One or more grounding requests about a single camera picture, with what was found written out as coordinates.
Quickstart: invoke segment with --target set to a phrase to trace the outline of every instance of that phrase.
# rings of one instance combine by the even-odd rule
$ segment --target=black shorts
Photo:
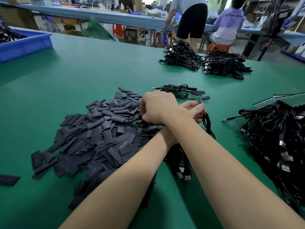
[[[207,17],[208,6],[206,4],[199,3],[192,5],[181,16],[177,37],[187,39],[189,33],[191,33],[191,38],[202,38]]]

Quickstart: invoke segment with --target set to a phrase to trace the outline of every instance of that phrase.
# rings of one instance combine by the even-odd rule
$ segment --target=green plastic bag
[[[119,40],[110,34],[96,18],[91,18],[88,22],[87,29],[83,30],[83,36],[87,38],[98,38],[118,42]]]

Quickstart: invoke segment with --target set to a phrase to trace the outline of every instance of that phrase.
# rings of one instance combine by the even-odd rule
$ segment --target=red stool
[[[112,24],[112,34],[117,34],[119,37],[124,37],[125,26],[119,24]]]
[[[220,45],[220,44],[215,44],[215,43],[211,43],[211,45],[209,46],[209,48],[207,49],[208,51],[215,51],[215,47],[216,46],[219,50],[224,50],[225,52],[229,52],[230,49],[230,45],[229,46],[224,46],[224,45]]]
[[[161,35],[161,33],[162,32],[159,32],[159,31],[156,33],[156,39],[155,39],[155,43],[153,44],[153,47],[157,47],[157,40],[158,40],[158,37]],[[173,41],[173,35],[169,32],[168,37],[170,38],[170,44],[169,44],[169,46],[170,46]]]

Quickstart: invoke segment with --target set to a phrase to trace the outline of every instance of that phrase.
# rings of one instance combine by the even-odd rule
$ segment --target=person in purple shirt
[[[232,0],[232,6],[224,10],[216,19],[214,26],[216,32],[210,35],[210,40],[219,45],[229,46],[235,38],[237,31],[242,28],[244,12],[240,8],[246,0]]]

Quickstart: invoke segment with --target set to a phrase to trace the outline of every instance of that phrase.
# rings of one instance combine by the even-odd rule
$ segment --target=brown shirt
[[[119,0],[119,7],[121,7],[121,3],[124,5],[124,9],[129,7],[131,11],[134,11],[133,6],[135,5],[135,0]]]

